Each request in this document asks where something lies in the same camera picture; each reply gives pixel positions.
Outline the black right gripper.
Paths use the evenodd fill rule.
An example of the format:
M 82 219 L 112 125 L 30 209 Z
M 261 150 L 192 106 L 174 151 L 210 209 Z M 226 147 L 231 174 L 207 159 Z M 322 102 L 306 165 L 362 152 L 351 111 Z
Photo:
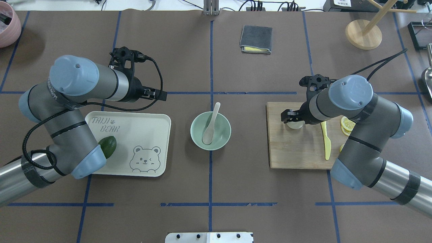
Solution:
M 299 110 L 295 111 L 293 109 L 286 109 L 281 112 L 281 122 L 284 124 L 299 122 L 299 117 L 306 124 L 319 124 L 319 109 L 317 106 L 317 100 L 304 102 Z

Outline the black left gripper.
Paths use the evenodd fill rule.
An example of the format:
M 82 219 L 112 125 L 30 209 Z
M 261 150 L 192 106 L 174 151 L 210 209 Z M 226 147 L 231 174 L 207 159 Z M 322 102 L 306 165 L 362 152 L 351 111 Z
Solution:
M 142 95 L 143 98 L 147 100 L 166 101 L 168 93 L 155 88 L 142 87 L 141 81 L 138 78 L 133 77 L 129 82 L 126 102 L 135 102 L 139 100 Z

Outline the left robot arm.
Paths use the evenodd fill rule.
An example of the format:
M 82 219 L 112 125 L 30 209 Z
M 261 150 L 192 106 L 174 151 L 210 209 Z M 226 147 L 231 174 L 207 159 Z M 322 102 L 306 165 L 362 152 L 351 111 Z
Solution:
M 21 155 L 1 167 L 1 206 L 52 185 L 72 175 L 86 177 L 106 164 L 81 107 L 107 104 L 89 102 L 102 99 L 132 103 L 140 98 L 166 100 L 160 88 L 142 86 L 134 77 L 137 62 L 150 61 L 159 77 L 159 66 L 152 57 L 127 51 L 125 57 L 111 53 L 109 66 L 73 55 L 59 57 L 48 79 L 26 91 L 19 101 L 22 114 L 36 123 L 25 135 Z

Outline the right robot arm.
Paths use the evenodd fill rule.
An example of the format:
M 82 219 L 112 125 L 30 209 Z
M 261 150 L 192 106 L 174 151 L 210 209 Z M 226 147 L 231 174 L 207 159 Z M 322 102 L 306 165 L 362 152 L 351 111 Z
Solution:
M 355 190 L 369 187 L 431 217 L 431 180 L 381 157 L 390 138 L 400 138 L 411 129 L 412 113 L 374 93 L 360 75 L 335 80 L 317 74 L 301 78 L 299 85 L 307 88 L 306 101 L 298 110 L 283 111 L 283 123 L 316 125 L 341 115 L 355 123 L 331 176 Z

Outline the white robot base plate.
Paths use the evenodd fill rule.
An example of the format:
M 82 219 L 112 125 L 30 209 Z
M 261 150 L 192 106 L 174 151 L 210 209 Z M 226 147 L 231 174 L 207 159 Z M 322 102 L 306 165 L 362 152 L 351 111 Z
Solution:
M 169 233 L 165 243 L 253 243 L 251 232 L 188 232 Z

